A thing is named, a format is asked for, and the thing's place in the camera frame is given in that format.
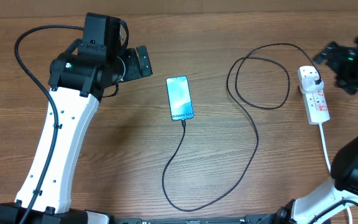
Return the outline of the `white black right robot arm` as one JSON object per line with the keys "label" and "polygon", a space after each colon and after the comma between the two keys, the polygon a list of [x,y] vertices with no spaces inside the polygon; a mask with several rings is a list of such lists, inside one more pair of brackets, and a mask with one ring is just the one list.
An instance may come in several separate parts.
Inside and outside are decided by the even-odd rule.
{"label": "white black right robot arm", "polygon": [[[358,37],[355,47],[329,43],[314,60],[324,62],[335,74],[335,85],[346,93],[358,91]],[[331,176],[303,198],[291,200],[261,223],[330,223],[330,218],[358,207],[358,137],[342,147],[331,165]]]}

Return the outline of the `Samsung Galaxy smartphone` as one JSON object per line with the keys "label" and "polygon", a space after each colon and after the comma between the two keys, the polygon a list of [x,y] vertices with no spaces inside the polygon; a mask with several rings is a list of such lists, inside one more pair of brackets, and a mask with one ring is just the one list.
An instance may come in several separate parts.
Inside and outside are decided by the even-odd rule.
{"label": "Samsung Galaxy smartphone", "polygon": [[171,119],[173,121],[194,118],[190,87],[186,76],[166,79]]}

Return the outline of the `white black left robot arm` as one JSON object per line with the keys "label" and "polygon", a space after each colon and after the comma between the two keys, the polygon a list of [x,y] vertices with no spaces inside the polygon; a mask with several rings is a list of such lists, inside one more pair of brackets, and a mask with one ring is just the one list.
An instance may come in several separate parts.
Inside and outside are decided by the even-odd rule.
{"label": "white black left robot arm", "polygon": [[104,91],[152,74],[147,48],[128,46],[122,19],[87,13],[82,38],[50,64],[42,91],[45,125],[30,171],[13,202],[0,204],[0,223],[113,223],[114,217],[71,207],[71,189],[86,130]]}

